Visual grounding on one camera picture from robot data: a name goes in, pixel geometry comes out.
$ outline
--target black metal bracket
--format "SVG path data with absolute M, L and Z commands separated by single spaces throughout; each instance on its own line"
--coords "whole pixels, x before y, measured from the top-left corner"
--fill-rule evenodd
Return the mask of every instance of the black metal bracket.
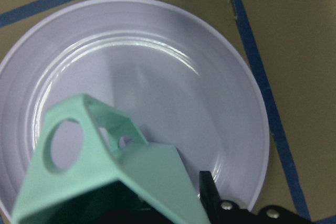
M 231 200 L 219 196 L 212 175 L 208 171 L 200 172 L 199 194 L 211 224 L 258 223 L 258 224 L 309 224 L 312 223 L 291 211 L 279 206 L 268 206 L 254 215 Z

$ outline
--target plate rim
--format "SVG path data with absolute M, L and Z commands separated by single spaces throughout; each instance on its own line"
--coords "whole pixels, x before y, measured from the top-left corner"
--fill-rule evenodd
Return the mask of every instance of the plate rim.
M 263 162 L 262 162 L 262 167 L 261 167 L 261 172 L 258 180 L 257 187 L 255 189 L 255 192 L 253 193 L 253 197 L 247 206 L 248 209 L 252 209 L 254 204 L 257 201 L 257 198 L 261 192 L 262 186 L 265 182 L 265 177 L 266 177 L 266 172 L 267 172 L 267 167 L 268 167 L 268 162 L 269 162 L 269 151 L 270 151 L 270 137 L 269 137 L 269 124 L 268 124 L 268 118 L 267 118 L 267 112 L 266 112 L 266 107 L 264 103 L 263 96 L 261 94 L 260 88 L 255 80 L 254 75 L 252 74 L 251 70 L 248 68 L 247 63 L 243 60 L 239 52 L 233 47 L 233 45 L 222 35 L 220 32 L 218 32 L 214 27 L 212 27 L 210 24 L 208 24 L 206 21 L 198 18 L 194 14 L 177 7 L 175 5 L 163 2 L 163 1 L 158 1 L 158 0 L 87 0 L 79 3 L 75 3 L 72 5 L 69 5 L 65 8 L 62 8 L 51 15 L 45 17 L 41 21 L 39 21 L 37 24 L 35 24 L 32 28 L 30 28 L 27 32 L 25 32 L 20 39 L 12 46 L 12 48 L 8 51 L 2 62 L 0 63 L 0 75 L 10 62 L 10 60 L 14 57 L 15 52 L 20 48 L 20 46 L 26 42 L 30 36 L 32 36 L 34 33 L 38 32 L 39 29 L 50 23 L 51 21 L 57 19 L 58 17 L 69 13 L 73 12 L 77 9 L 84 8 L 87 6 L 93 6 L 93 5 L 98 5 L 98 4 L 103 4 L 103 3 L 112 3 L 112 2 L 127 2 L 127 3 L 140 3 L 140 4 L 147 4 L 151 6 L 157 6 L 160 8 L 168 9 L 170 11 L 174 11 L 178 14 L 181 14 L 182 16 L 185 16 L 189 19 L 192 19 L 196 23 L 200 24 L 200 26 L 204 27 L 207 29 L 211 34 L 213 34 L 221 43 L 223 43 L 227 49 L 233 54 L 235 59 L 238 61 L 239 65 L 242 67 L 244 70 L 247 78 L 249 79 L 249 82 L 252 86 L 252 89 L 255 92 L 256 95 L 256 100 L 259 104 L 259 109 L 260 109 L 260 114 L 261 114 L 261 119 L 262 119 L 262 128 L 264 131 L 264 153 L 263 153 Z M 3 211 L 5 217 L 10 221 L 11 220 L 11 215 L 8 212 L 8 209 L 5 208 L 3 204 L 3 200 L 0 199 L 0 208 Z

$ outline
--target hole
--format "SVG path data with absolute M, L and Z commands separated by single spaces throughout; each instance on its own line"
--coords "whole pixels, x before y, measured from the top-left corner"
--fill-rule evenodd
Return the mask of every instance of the hole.
M 51 142 L 51 159 L 61 170 L 69 169 L 77 160 L 83 146 L 83 131 L 79 123 L 64 121 Z
M 122 136 L 119 139 L 119 147 L 120 148 L 125 148 L 125 147 L 129 146 L 130 144 L 132 144 L 133 142 L 134 142 L 134 140 L 130 136 Z

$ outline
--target white plate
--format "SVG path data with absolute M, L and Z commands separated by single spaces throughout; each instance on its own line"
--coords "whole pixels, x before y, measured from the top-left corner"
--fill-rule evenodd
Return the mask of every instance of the white plate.
M 7 217 L 44 111 L 79 93 L 130 113 L 149 141 L 174 144 L 195 188 L 198 171 L 210 170 L 221 196 L 240 198 L 249 209 L 261 190 L 269 131 L 256 81 L 222 35 L 175 6 L 91 0 L 60 10 L 10 50 L 0 89 Z

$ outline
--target screw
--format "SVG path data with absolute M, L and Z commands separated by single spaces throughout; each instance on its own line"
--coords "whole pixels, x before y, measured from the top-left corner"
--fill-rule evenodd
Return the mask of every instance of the screw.
M 271 208 L 266 211 L 266 214 L 269 218 L 272 219 L 278 219 L 280 217 L 279 212 Z
M 224 210 L 231 210 L 231 209 L 233 209 L 233 205 L 231 204 L 231 202 L 224 200 L 221 203 L 221 208 L 224 209 Z

